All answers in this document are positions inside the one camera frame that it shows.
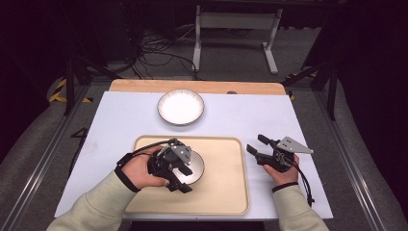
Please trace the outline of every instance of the white table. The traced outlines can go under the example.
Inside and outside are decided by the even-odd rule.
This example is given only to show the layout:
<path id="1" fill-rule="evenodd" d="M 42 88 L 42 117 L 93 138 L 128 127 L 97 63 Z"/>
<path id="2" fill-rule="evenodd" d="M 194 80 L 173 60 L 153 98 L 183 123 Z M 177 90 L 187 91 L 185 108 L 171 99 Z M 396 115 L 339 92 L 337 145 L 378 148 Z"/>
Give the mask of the white table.
<path id="1" fill-rule="evenodd" d="M 245 85 L 215 82 L 202 82 L 200 85 L 199 82 L 183 81 L 124 81 L 121 83 L 127 83 L 125 85 L 127 88 L 132 85 L 140 88 L 140 85 L 143 86 L 143 84 L 151 87 L 157 86 L 156 89 L 162 89 L 164 85 L 172 88 L 190 85 L 190 89 L 201 86 L 204 91 L 212 91 L 216 88 L 225 91 L 242 91 L 241 87 Z M 272 89 L 280 88 L 276 86 L 277 84 L 248 83 L 250 90 L 254 90 L 253 87 L 259 87 L 262 91 L 262 85 L 269 85 Z M 117 85 L 113 83 L 111 90 L 116 87 Z M 105 92 L 89 129 L 87 140 L 65 187 L 56 217 L 66 212 L 82 193 L 90 190 L 112 171 L 115 163 L 125 153 L 133 150 L 136 138 L 143 135 L 235 137 L 241 141 L 243 150 L 247 144 L 251 144 L 261 152 L 270 152 L 270 147 L 257 141 L 258 134 L 266 135 L 274 140 L 290 136 L 306 144 L 287 95 L 200 93 L 205 103 L 204 114 L 195 123 L 181 127 L 166 123 L 157 113 L 157 102 L 162 95 L 162 92 Z M 272 179 L 262 167 L 256 165 L 253 156 L 247 153 L 243 155 L 249 193 L 249 210 L 246 214 L 241 216 L 125 214 L 124 218 L 133 220 L 265 220 L 277 218 L 271 193 Z M 309 180 L 313 198 L 316 200 L 316 203 L 313 204 L 314 210 L 322 218 L 332 218 L 333 215 L 312 156 L 308 154 L 298 154 L 298 156 L 300 167 Z"/>

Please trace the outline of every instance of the yellow tape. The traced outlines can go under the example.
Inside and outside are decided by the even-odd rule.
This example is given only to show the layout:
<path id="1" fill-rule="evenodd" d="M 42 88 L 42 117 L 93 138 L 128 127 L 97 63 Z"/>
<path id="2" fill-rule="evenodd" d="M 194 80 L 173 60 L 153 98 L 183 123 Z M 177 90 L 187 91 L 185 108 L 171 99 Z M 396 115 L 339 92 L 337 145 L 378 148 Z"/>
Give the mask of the yellow tape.
<path id="1" fill-rule="evenodd" d="M 306 77 L 307 78 L 315 78 L 317 74 L 318 74 L 318 71 L 316 71 L 316 72 L 314 72 L 314 73 L 312 73 L 312 74 L 310 74 L 310 75 L 308 75 Z M 298 75 L 298 74 L 292 73 L 292 74 L 287 75 L 285 78 L 290 79 L 292 77 L 295 77 L 296 75 Z"/>
<path id="2" fill-rule="evenodd" d="M 54 90 L 54 93 L 51 95 L 50 99 L 48 100 L 49 102 L 62 102 L 66 103 L 66 97 L 60 97 L 61 90 L 63 90 L 64 86 L 66 84 L 66 79 L 63 78 L 60 83 L 57 85 L 57 87 Z M 93 98 L 84 98 L 82 100 L 83 103 L 91 103 L 93 102 Z"/>
<path id="3" fill-rule="evenodd" d="M 289 95 L 289 98 L 290 98 L 292 101 L 294 101 L 294 100 L 295 100 L 295 98 L 294 98 L 294 94 L 293 94 L 293 92 L 292 92 L 291 90 L 289 90 L 288 95 Z"/>

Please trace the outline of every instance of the metal stand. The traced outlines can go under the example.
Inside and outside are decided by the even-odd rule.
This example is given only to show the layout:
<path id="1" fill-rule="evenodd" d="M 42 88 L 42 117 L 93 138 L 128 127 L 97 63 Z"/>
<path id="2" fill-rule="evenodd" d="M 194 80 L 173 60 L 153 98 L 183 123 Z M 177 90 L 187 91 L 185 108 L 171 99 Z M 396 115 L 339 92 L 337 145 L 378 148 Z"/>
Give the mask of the metal stand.
<path id="1" fill-rule="evenodd" d="M 91 83 L 91 77 L 87 70 L 87 66 L 98 70 L 112 79 L 119 79 L 121 77 L 115 75 L 105 67 L 94 64 L 79 55 L 81 52 L 77 48 L 77 43 L 80 43 L 80 41 L 75 37 L 74 29 L 72 28 L 69 18 L 67 18 L 64 11 L 64 7 L 59 0 L 42 0 L 40 3 L 45 16 L 53 23 L 54 29 L 60 35 L 63 42 L 64 52 L 66 54 L 66 108 L 64 115 L 67 116 L 75 104 L 75 76 L 81 85 L 89 85 Z"/>
<path id="2" fill-rule="evenodd" d="M 284 87 L 288 87 L 291 84 L 309 76 L 310 74 L 315 73 L 316 71 L 318 71 L 318 74 L 316 75 L 313 82 L 310 84 L 310 87 L 312 90 L 322 90 L 327 81 L 330 80 L 327 98 L 327 112 L 329 113 L 330 118 L 332 120 L 336 120 L 336 118 L 334 117 L 334 104 L 336 99 L 338 71 L 336 69 L 335 61 L 309 67 L 308 69 L 303 70 L 302 72 L 296 74 L 291 79 L 285 80 L 281 84 Z"/>
<path id="3" fill-rule="evenodd" d="M 203 13 L 200 6 L 197 6 L 195 17 L 195 46 L 192 62 L 192 69 L 198 71 L 200 68 L 201 56 L 201 28 L 234 28 L 234 29 L 259 29 L 270 30 L 268 42 L 263 42 L 265 56 L 271 74 L 277 74 L 275 60 L 270 48 L 275 39 L 276 31 L 282 10 L 276 13 Z"/>

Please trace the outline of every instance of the person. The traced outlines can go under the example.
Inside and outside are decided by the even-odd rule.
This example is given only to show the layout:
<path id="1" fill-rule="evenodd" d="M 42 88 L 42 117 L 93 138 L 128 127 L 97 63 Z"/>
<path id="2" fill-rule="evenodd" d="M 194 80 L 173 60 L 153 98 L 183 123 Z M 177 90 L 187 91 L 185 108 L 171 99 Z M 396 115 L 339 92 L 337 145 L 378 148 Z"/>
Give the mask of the person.
<path id="1" fill-rule="evenodd" d="M 47 230 L 117 230 L 127 205 L 138 191 L 168 185 L 165 178 L 147 172 L 149 155 L 162 148 L 158 145 L 146 149 L 143 151 L 145 155 L 138 155 L 121 170 L 112 171 L 93 189 L 81 195 L 69 211 L 55 218 Z M 264 166 L 264 170 L 275 183 L 273 199 L 281 230 L 328 230 L 300 191 L 298 172 L 294 167 L 284 173 L 270 166 Z"/>

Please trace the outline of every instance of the sleeve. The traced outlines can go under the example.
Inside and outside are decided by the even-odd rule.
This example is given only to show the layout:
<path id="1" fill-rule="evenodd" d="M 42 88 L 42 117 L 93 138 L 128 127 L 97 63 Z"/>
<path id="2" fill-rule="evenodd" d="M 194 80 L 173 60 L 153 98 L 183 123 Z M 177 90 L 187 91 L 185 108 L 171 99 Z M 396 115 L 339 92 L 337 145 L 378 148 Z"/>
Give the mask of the sleeve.
<path id="1" fill-rule="evenodd" d="M 282 231 L 329 230 L 319 215 L 306 202 L 298 185 L 273 194 L 279 226 Z"/>
<path id="2" fill-rule="evenodd" d="M 47 230 L 117 230 L 127 205 L 136 195 L 112 171 Z"/>

